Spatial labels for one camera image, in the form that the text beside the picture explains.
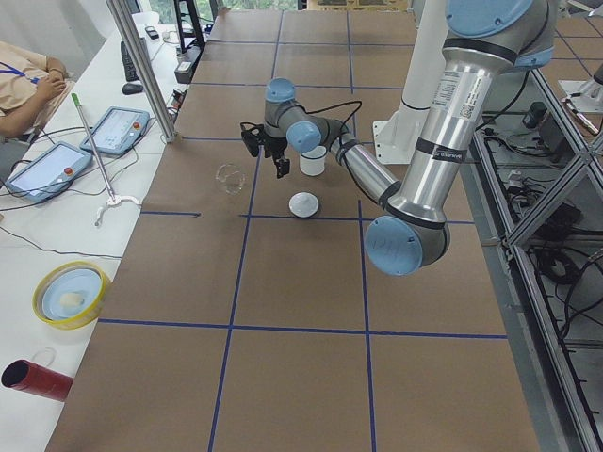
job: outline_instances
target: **black keyboard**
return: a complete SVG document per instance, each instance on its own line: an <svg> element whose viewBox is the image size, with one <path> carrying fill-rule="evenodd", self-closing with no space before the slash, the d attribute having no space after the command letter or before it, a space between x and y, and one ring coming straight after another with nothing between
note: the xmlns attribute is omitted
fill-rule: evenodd
<svg viewBox="0 0 603 452"><path fill-rule="evenodd" d="M139 80L139 75L136 73L136 68L132 62L132 57L128 53L128 49L125 48L125 42L122 41L122 62L123 70L125 71L125 81L134 82Z"/></svg>

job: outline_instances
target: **beige shirt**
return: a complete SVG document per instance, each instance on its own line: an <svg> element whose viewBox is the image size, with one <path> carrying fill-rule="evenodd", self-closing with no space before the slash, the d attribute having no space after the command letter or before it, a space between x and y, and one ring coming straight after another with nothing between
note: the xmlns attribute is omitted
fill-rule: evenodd
<svg viewBox="0 0 603 452"><path fill-rule="evenodd" d="M0 116L6 116L10 110L23 105L34 95L37 86L28 78L43 78L48 76L46 71L46 56L0 41L0 62L25 73L26 77L16 73L0 73ZM10 68L0 64L0 70L10 71ZM34 127L43 127L69 93L73 83L68 83L61 95L50 101L40 112Z"/></svg>

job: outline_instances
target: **white electronic device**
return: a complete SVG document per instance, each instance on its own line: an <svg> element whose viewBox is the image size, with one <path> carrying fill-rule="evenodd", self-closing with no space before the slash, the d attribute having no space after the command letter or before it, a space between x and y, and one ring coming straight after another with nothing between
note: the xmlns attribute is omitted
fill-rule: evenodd
<svg viewBox="0 0 603 452"><path fill-rule="evenodd" d="M120 156L132 149L146 131L150 115L146 111L112 106L92 127L94 144L99 153ZM92 151L88 138L79 147Z"/></svg>
<svg viewBox="0 0 603 452"><path fill-rule="evenodd" d="M67 189L91 160L90 153L60 141L8 178L6 186L15 195L44 202Z"/></svg>

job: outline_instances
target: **person's arm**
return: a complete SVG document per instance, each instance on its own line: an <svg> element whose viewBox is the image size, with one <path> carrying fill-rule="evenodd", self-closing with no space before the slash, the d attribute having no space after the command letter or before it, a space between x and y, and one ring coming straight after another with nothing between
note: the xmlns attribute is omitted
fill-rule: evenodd
<svg viewBox="0 0 603 452"><path fill-rule="evenodd" d="M42 78L38 82L36 93L27 102L10 111L6 116L0 116L0 135L6 138L20 137L34 124L44 106L64 89L65 82L62 80Z"/></svg>
<svg viewBox="0 0 603 452"><path fill-rule="evenodd" d="M48 56L46 58L46 71L48 72L48 78L51 80L63 81L67 77L67 68L57 58Z"/></svg>

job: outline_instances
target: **blue joint cap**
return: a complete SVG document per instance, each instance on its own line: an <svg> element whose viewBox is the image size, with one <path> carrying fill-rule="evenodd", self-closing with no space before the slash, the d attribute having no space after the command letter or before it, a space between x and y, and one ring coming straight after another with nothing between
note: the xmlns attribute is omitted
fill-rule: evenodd
<svg viewBox="0 0 603 452"><path fill-rule="evenodd" d="M276 104L295 99L295 85L286 78L273 78L266 85L266 100Z"/></svg>
<svg viewBox="0 0 603 452"><path fill-rule="evenodd" d="M370 262L392 276L415 273L423 262L423 247L415 230L394 217L379 217L370 223L365 249Z"/></svg>
<svg viewBox="0 0 603 452"><path fill-rule="evenodd" d="M528 71L545 66L553 58L553 48L546 49L534 54L520 56L515 61L515 70Z"/></svg>
<svg viewBox="0 0 603 452"><path fill-rule="evenodd" d="M517 22L533 0L448 0L448 28L461 38L492 36Z"/></svg>
<svg viewBox="0 0 603 452"><path fill-rule="evenodd" d="M298 153L309 153L320 144L322 135L312 122L300 121L286 131L286 140Z"/></svg>

